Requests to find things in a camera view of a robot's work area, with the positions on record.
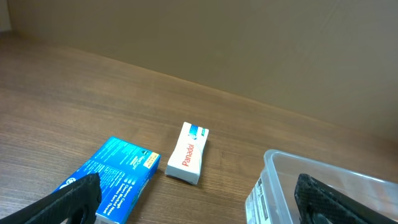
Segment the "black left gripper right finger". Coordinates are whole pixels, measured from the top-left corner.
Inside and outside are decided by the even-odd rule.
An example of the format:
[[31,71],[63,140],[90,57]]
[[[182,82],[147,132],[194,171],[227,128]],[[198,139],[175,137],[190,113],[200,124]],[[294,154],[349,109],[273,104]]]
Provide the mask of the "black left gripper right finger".
[[396,224],[308,174],[300,174],[294,191],[301,224]]

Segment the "white Panadol box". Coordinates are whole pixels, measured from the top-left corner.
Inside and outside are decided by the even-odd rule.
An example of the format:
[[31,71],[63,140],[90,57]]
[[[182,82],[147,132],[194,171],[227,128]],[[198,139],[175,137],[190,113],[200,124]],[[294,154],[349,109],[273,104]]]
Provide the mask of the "white Panadol box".
[[208,134],[208,129],[184,122],[165,174],[196,185]]

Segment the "blue medicine box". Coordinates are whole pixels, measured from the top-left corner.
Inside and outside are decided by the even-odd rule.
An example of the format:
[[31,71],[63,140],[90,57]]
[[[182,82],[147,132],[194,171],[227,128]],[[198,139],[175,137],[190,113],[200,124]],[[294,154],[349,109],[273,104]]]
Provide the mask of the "blue medicine box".
[[161,155],[143,147],[109,138],[79,169],[56,190],[88,174],[98,173],[102,201],[96,223],[126,223],[142,191],[155,174]]

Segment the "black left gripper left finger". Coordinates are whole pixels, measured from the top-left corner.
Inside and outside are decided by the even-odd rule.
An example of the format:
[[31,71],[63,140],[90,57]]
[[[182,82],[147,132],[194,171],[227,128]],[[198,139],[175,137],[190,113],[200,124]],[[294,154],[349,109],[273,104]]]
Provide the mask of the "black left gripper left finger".
[[101,198],[99,174],[88,174],[2,218],[1,224],[94,224]]

